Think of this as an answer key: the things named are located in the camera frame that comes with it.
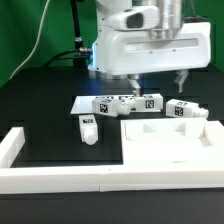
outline white border frame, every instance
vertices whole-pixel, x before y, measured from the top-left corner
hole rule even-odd
[[[121,121],[122,139],[127,122]],[[221,144],[223,126],[208,124],[213,143]],[[130,166],[124,161],[124,165],[110,166],[10,168],[24,143],[23,128],[12,128],[0,144],[0,194],[224,187],[224,158],[218,163],[161,162],[150,167]]]

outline cable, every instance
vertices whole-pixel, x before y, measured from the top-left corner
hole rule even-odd
[[[74,60],[74,59],[82,59],[82,60],[90,60],[90,56],[89,55],[83,55],[83,56],[77,56],[77,57],[70,57],[70,58],[55,58],[55,59],[51,59],[50,61],[48,61],[44,67],[48,68],[50,64],[52,64],[55,61],[63,61],[63,60]]]
[[[52,57],[48,62],[46,62],[43,67],[48,67],[48,64],[51,63],[51,61],[54,61],[57,58],[60,58],[62,56],[68,55],[68,54],[72,54],[72,53],[78,53],[79,50],[68,50],[68,51],[64,51],[60,54],[55,55],[54,57]]]
[[[74,26],[74,33],[75,33],[75,48],[79,49],[80,47],[83,47],[83,40],[82,40],[81,30],[79,25],[77,0],[70,0],[70,5],[72,8],[72,18],[73,18],[73,26]]]
[[[189,1],[190,1],[190,6],[191,6],[191,16],[196,17],[194,0],[189,0]]]
[[[30,60],[30,58],[35,53],[35,51],[36,51],[36,49],[37,49],[37,47],[39,45],[39,42],[40,42],[40,37],[41,37],[42,30],[43,30],[43,24],[44,24],[45,16],[47,14],[47,10],[48,10],[48,6],[50,4],[50,1],[51,0],[47,0],[47,2],[45,4],[45,8],[44,8],[44,11],[43,11],[43,15],[42,15],[42,18],[41,18],[41,21],[40,21],[40,26],[39,26],[39,31],[38,31],[38,35],[37,35],[37,40],[36,40],[36,43],[34,45],[33,50],[31,51],[30,55],[25,59],[25,61],[22,62],[21,65],[19,65],[16,68],[16,70],[12,73],[12,75],[10,76],[10,79],[12,79],[17,74],[17,72]]]

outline black table surface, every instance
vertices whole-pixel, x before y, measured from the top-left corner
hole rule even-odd
[[[192,70],[181,94],[173,91],[175,76],[143,76],[143,93],[160,93],[164,107],[170,99],[197,102],[209,110],[208,120],[224,122],[224,73],[212,65]],[[99,141],[93,147],[81,142],[78,115],[70,112],[76,96],[130,94],[127,80],[90,78],[84,69],[22,70],[0,89],[0,141],[12,127],[25,130],[12,167],[122,164],[120,120],[166,118],[165,111],[96,115]],[[222,188],[0,195],[0,223],[223,223],[222,208]]]

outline white plastic block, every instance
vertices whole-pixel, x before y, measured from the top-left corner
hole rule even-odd
[[[92,101],[93,112],[106,116],[117,117],[119,114],[128,115],[131,107],[123,105],[121,100],[96,98]]]
[[[99,191],[98,173],[91,167],[0,169],[0,194]]]
[[[94,115],[79,116],[79,127],[82,142],[94,145],[98,141],[98,129]]]
[[[186,122],[185,135],[192,138],[201,138],[204,135],[205,119],[189,120]]]
[[[136,112],[154,112],[163,109],[163,97],[160,94],[147,94],[142,97],[134,97],[124,102],[130,105]]]
[[[128,122],[125,124],[126,138],[130,141],[140,139],[144,133],[143,124],[139,122]]]
[[[212,145],[219,146],[224,150],[224,130],[220,122],[211,121],[206,123],[204,134]]]
[[[100,191],[135,190],[135,180],[125,171],[100,173]]]
[[[166,115],[178,118],[204,117],[207,119],[209,111],[199,108],[198,103],[172,99],[166,103]]]
[[[23,128],[12,128],[0,144],[0,168],[9,168],[25,143]]]
[[[146,99],[152,98],[151,100],[154,100],[154,108],[147,108],[144,106],[144,109],[141,108],[141,110],[132,110],[131,112],[158,112],[163,108],[163,97],[160,94],[146,94],[143,95]],[[120,100],[122,104],[129,104],[131,108],[136,108],[135,105],[132,105],[131,102],[134,102],[134,96],[133,95],[101,95],[101,96],[77,96],[75,99],[75,102],[73,104],[71,114],[92,114],[94,111],[98,111],[99,109],[95,108],[93,110],[92,101],[96,98],[101,99],[108,99],[108,100]]]
[[[176,171],[164,169],[157,172],[136,172],[136,190],[218,187],[224,184],[223,174],[223,170],[184,171],[183,168]]]

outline black label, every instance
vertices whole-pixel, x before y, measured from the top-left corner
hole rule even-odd
[[[113,100],[114,99],[114,96],[97,96],[97,98],[103,98],[103,99],[110,99],[110,100]]]
[[[100,112],[101,113],[108,113],[108,105],[100,104]]]
[[[184,108],[182,107],[175,107],[175,115],[179,117],[184,116]]]
[[[186,102],[179,102],[179,103],[177,103],[177,106],[185,107],[186,105],[187,105]]]
[[[125,100],[134,99],[134,96],[119,96],[118,99],[121,100],[122,103],[124,103]]]
[[[150,95],[146,95],[144,96],[146,99],[153,99],[153,96],[150,96]]]
[[[84,119],[83,123],[84,124],[91,124],[91,123],[93,123],[93,119]]]
[[[110,103],[112,100],[104,99],[101,101],[101,103]]]
[[[154,100],[146,100],[145,101],[145,107],[146,109],[152,109],[155,107],[155,102]]]

